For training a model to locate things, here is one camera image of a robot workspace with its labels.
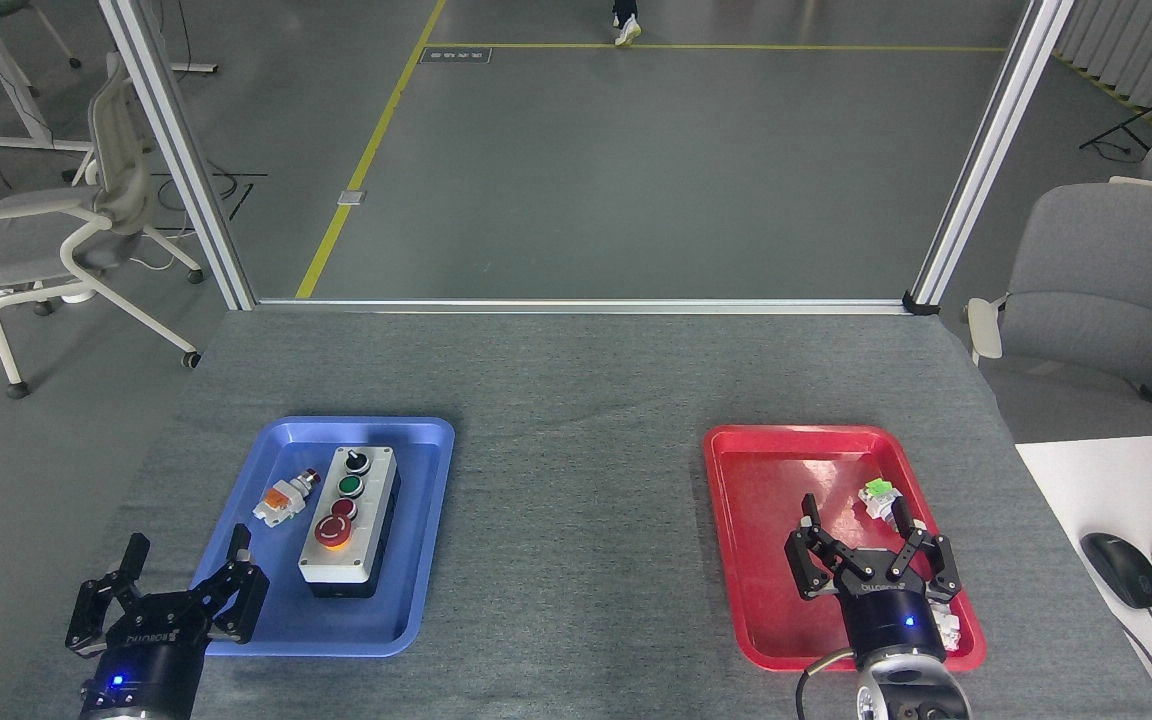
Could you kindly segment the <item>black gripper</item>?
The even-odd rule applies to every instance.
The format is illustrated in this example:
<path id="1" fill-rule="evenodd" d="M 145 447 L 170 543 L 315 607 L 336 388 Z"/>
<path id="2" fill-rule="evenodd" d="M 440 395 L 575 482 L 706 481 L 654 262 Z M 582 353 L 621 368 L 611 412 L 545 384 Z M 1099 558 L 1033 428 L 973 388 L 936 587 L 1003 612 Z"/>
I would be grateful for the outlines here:
<path id="1" fill-rule="evenodd" d="M 250 552 L 247 524 L 234 525 L 223 564 L 191 591 L 138 596 L 151 543 L 132 533 L 120 564 L 88 579 L 70 615 L 65 647 L 99 655 L 81 687 L 81 719 L 188 719 L 210 639 L 251 641 L 270 579 Z M 124 614 L 104 630 L 109 602 Z"/>
<path id="2" fill-rule="evenodd" d="M 799 528 L 785 544 L 797 592 L 803 600 L 838 592 L 856 667 L 867 669 L 884 657 L 905 653 L 946 660 L 946 647 L 925 593 L 934 602 L 952 602 L 963 588 L 948 538 L 916 523 L 908 500 L 899 497 L 890 510 L 904 544 L 886 575 L 865 579 L 861 577 L 858 552 L 820 525 L 813 493 L 805 493 L 801 510 L 804 516 Z M 925 583 L 914 570 L 908 570 L 919 552 L 931 570 Z"/>

